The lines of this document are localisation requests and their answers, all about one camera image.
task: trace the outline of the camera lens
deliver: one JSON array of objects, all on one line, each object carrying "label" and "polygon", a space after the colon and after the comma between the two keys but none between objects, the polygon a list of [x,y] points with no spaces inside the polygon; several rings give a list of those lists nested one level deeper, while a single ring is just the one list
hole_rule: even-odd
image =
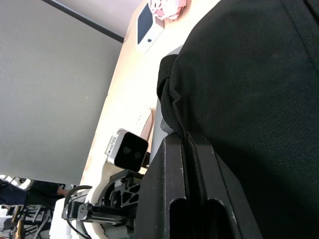
[{"label": "camera lens", "polygon": [[141,156],[142,156],[142,155],[141,155],[140,152],[136,152],[136,153],[134,154],[134,158],[135,158],[135,159],[139,159]]},{"label": "camera lens", "polygon": [[124,147],[123,148],[123,153],[124,154],[129,154],[131,152],[131,149],[129,147]]}]

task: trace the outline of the camera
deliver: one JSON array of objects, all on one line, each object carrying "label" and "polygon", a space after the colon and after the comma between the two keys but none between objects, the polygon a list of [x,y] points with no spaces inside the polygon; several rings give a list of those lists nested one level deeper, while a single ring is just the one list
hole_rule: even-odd
[{"label": "camera", "polygon": [[149,143],[141,137],[127,130],[119,129],[111,137],[105,154],[108,156],[108,163],[123,169],[139,172],[148,146]]}]

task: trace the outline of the gray wall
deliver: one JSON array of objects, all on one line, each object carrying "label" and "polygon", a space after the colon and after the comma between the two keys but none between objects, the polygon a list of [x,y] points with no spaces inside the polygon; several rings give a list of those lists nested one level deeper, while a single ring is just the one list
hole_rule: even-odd
[{"label": "gray wall", "polygon": [[55,1],[122,37],[125,37],[133,12],[142,2],[142,0]]},{"label": "gray wall", "polygon": [[121,46],[40,0],[0,0],[0,174],[80,182]]}]

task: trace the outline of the white device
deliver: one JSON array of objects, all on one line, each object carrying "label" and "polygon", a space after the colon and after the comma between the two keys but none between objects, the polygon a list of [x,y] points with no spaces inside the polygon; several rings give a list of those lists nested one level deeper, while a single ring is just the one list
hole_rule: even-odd
[{"label": "white device", "polygon": [[146,53],[163,30],[163,21],[154,16],[149,5],[146,4],[137,19],[136,43],[138,50]]},{"label": "white device", "polygon": [[23,191],[27,191],[33,185],[34,181],[30,179],[25,179],[23,183],[21,183],[20,178],[18,177],[10,177],[6,175],[0,175],[0,179],[10,183],[11,185],[21,189]]}]

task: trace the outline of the pink object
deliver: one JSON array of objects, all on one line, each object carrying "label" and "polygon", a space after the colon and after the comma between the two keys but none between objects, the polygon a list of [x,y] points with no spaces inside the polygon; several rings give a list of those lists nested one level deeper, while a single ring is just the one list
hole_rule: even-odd
[{"label": "pink object", "polygon": [[185,6],[186,0],[149,0],[151,13],[160,20],[177,19]]}]

